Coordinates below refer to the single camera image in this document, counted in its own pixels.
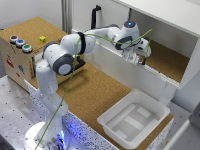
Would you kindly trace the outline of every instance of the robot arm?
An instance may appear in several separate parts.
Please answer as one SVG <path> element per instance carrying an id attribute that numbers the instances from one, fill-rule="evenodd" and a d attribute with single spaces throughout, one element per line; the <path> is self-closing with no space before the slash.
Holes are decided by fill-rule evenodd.
<path id="1" fill-rule="evenodd" d="M 133 21 L 125 22 L 121 30 L 117 25 L 110 25 L 104 28 L 88 30 L 85 32 L 85 35 L 88 35 L 85 36 L 85 53 L 89 53 L 94 50 L 96 39 L 98 37 L 93 36 L 93 34 L 119 43 L 128 43 L 140 37 L 138 26 Z M 78 34 L 66 35 L 62 38 L 60 45 L 53 43 L 46 46 L 43 54 L 44 60 L 50 64 L 52 69 L 57 74 L 66 75 L 72 70 L 74 61 L 72 56 L 76 53 L 76 44 L 79 38 L 80 36 Z M 81 51 L 81 45 L 82 43 L 79 42 L 77 54 L 79 54 Z M 148 41 L 141 38 L 140 40 L 130 44 L 113 43 L 113 46 L 117 50 L 124 50 L 130 46 L 134 46 L 137 54 L 145 56 L 148 47 Z M 150 55 L 150 53 L 151 50 L 149 48 L 147 57 Z"/>

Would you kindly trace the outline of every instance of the brown cork surface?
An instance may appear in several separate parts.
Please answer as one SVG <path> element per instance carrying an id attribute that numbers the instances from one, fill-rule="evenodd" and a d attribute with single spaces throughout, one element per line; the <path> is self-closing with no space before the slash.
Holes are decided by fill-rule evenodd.
<path id="1" fill-rule="evenodd" d="M 152 54 L 147 58 L 146 64 L 181 82 L 190 59 L 155 41 L 151 41 L 150 46 Z"/>
<path id="2" fill-rule="evenodd" d="M 67 33 L 42 18 L 36 17 L 0 31 L 0 36 L 7 42 L 10 42 L 12 35 L 25 40 L 26 44 L 32 45 L 33 51 L 36 51 L 48 42 L 57 41 Z M 39 37 L 41 36 L 46 37 L 46 43 L 40 42 Z"/>
<path id="3" fill-rule="evenodd" d="M 69 80 L 66 80 L 59 84 L 57 93 L 61 97 L 64 94 L 68 82 Z M 35 78 L 32 79 L 30 83 L 38 88 Z M 97 122 L 97 118 L 129 92 L 131 92 L 131 89 L 90 64 L 86 64 L 84 70 L 74 76 L 65 101 L 71 112 L 117 146 L 120 150 L 123 150 L 124 148 L 119 146 L 105 134 L 102 126 Z M 167 116 L 148 138 L 142 142 L 137 150 L 146 149 L 172 118 L 172 115 Z"/>

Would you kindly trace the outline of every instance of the plastic container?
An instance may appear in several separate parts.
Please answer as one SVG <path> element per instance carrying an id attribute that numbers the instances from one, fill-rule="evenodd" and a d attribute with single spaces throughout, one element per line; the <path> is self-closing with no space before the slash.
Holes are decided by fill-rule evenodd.
<path id="1" fill-rule="evenodd" d="M 122 147 L 135 149 L 169 113 L 169 108 L 136 89 L 97 121 L 105 133 Z"/>

